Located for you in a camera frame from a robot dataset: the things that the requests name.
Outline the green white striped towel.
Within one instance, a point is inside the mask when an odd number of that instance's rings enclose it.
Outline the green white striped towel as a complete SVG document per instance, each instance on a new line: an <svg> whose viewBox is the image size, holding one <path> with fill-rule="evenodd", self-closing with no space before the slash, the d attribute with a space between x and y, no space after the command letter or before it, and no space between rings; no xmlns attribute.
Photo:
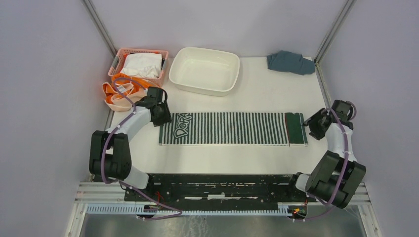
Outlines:
<svg viewBox="0 0 419 237"><path fill-rule="evenodd" d="M174 113L160 128L160 145L307 146L302 113Z"/></svg>

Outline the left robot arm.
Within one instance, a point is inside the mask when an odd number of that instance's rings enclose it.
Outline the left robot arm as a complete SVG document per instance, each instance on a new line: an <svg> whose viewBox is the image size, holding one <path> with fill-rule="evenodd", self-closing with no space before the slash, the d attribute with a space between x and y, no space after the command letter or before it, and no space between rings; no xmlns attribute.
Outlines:
<svg viewBox="0 0 419 237"><path fill-rule="evenodd" d="M147 89L147 95L132 102L132 109L117 125L92 134L89 171L99 176L106 184L121 182L137 188L137 195L144 201L155 196L155 187L149 184L149 174L132 164L129 143L146 125L158 127L171 122L167 103L168 95L159 87Z"/></svg>

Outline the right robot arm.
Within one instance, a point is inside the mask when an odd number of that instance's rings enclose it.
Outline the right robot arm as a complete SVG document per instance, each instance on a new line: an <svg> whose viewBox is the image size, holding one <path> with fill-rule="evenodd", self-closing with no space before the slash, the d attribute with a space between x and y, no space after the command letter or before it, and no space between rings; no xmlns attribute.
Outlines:
<svg viewBox="0 0 419 237"><path fill-rule="evenodd" d="M352 149L352 120L357 110L350 101L334 100L302 123L316 140L326 139L328 148L310 174L293 175L286 186L286 197L299 201L307 194L324 205L344 209L366 174Z"/></svg>

